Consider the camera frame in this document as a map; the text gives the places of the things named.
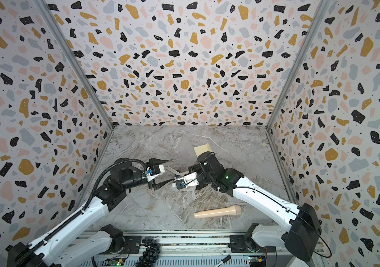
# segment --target robotic arm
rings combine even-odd
[[[143,170],[132,166],[137,162]],[[115,164],[104,170],[97,179],[87,202],[71,214],[61,224],[24,245],[18,243],[9,246],[7,267],[65,267],[75,266],[83,260],[102,252],[117,253],[125,248],[123,232],[112,225],[101,228],[91,239],[75,246],[69,244],[87,227],[115,208],[125,197],[126,190],[148,184],[157,190],[170,179],[156,184],[155,177],[165,172],[166,160],[151,158],[148,163],[136,159],[120,158]],[[294,256],[309,261],[321,234],[321,227],[312,206],[296,204],[282,200],[260,188],[235,169],[224,169],[213,152],[204,152],[198,156],[198,163],[190,166],[187,175],[175,179],[177,189],[196,186],[200,190],[207,185],[220,192],[244,200],[275,220],[286,233],[281,240]],[[98,188],[102,177],[110,171],[111,175]],[[274,245],[257,241],[258,246]]]

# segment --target terrazzo wallpaper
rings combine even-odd
[[[109,133],[86,90],[33,3],[0,0],[0,267],[89,182]]]
[[[380,0],[331,2],[280,110],[271,133],[331,265],[380,267]]]
[[[263,125],[315,0],[47,1],[115,125]]]

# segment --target vented metal panel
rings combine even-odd
[[[192,266],[205,266],[213,267],[215,264],[219,263],[220,260],[224,259],[226,256],[191,256],[191,257],[160,257],[155,266],[180,266],[180,267],[192,267]],[[108,261],[105,261],[106,257],[95,258],[95,262],[98,267],[108,266]],[[138,261],[138,257],[129,257],[123,266],[134,266],[135,262]],[[92,266],[91,260],[85,261],[78,266]],[[249,262],[247,256],[233,255],[231,259],[223,264],[222,266],[228,267],[247,267]]]

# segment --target black bead cluster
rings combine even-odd
[[[143,255],[139,258],[139,261],[135,263],[135,267],[153,267],[156,260],[159,259],[161,246],[155,239],[148,237],[142,239],[141,243],[147,248],[143,252]]]

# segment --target marble surface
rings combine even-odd
[[[149,158],[168,159],[170,161],[166,166],[184,172],[196,163],[193,147],[209,144],[224,168],[235,168],[260,187],[288,200],[264,129],[239,126],[118,126],[95,177],[122,157],[143,161]],[[156,182],[172,177],[172,173],[166,172],[157,177]],[[194,218],[197,211],[231,205],[240,205],[242,214]],[[247,229],[255,222],[276,224],[253,206],[214,191],[210,186],[200,191],[194,190],[194,187],[177,190],[168,183],[156,191],[149,190],[147,185],[133,188],[117,207],[95,222],[88,231],[99,230],[107,224],[121,230]]]

